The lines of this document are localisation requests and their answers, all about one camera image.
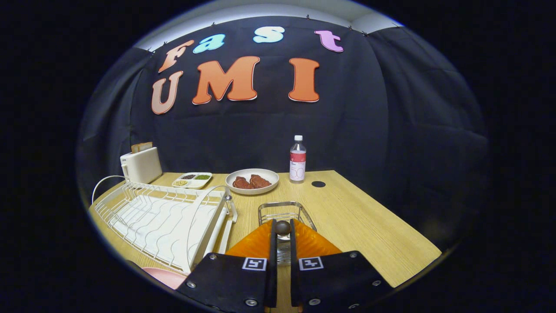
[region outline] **wooden table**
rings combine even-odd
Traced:
[[[164,173],[151,184],[171,186],[182,173]],[[203,187],[225,185],[227,174],[214,174]],[[229,248],[259,226],[258,207],[267,202],[297,201],[307,209],[317,231],[342,251],[358,250],[392,287],[412,278],[441,255],[441,251],[414,228],[386,209],[361,189],[333,170],[307,172],[302,184],[289,182],[288,173],[279,173],[278,186],[261,195],[233,193],[237,222],[232,226]],[[326,186],[317,188],[311,182],[319,180]],[[91,216],[100,232],[114,249],[140,267],[159,267],[108,229],[94,210]],[[278,267],[277,308],[272,312],[297,312],[290,306],[290,267]]]

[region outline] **water bottle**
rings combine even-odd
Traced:
[[[303,136],[294,136],[295,144],[290,149],[290,182],[301,184],[305,180],[307,149],[303,146]]]

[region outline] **pink plate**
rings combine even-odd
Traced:
[[[187,278],[187,276],[180,275],[171,271],[163,270],[161,268],[155,267],[144,267],[143,270],[147,272],[152,277],[156,278],[164,285],[177,289]]]

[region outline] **letter m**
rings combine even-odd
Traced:
[[[193,98],[193,104],[205,104],[210,102],[211,96],[208,94],[209,86],[212,94],[218,101],[222,100],[224,93],[232,85],[232,90],[228,93],[228,99],[232,101],[253,100],[257,98],[257,92],[253,90],[253,73],[255,65],[260,59],[256,56],[244,56],[238,58],[228,72],[220,66],[218,61],[205,62],[197,67],[201,72],[197,95]]]

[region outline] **blue letter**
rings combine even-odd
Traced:
[[[206,37],[205,39],[199,42],[199,45],[193,49],[193,53],[201,53],[207,50],[214,50],[222,47],[224,45],[224,34],[218,34],[210,37]]]
[[[256,43],[278,42],[284,37],[284,35],[281,34],[283,32],[285,32],[285,30],[280,26],[260,27],[255,30],[255,34],[258,36],[253,37],[253,41]]]

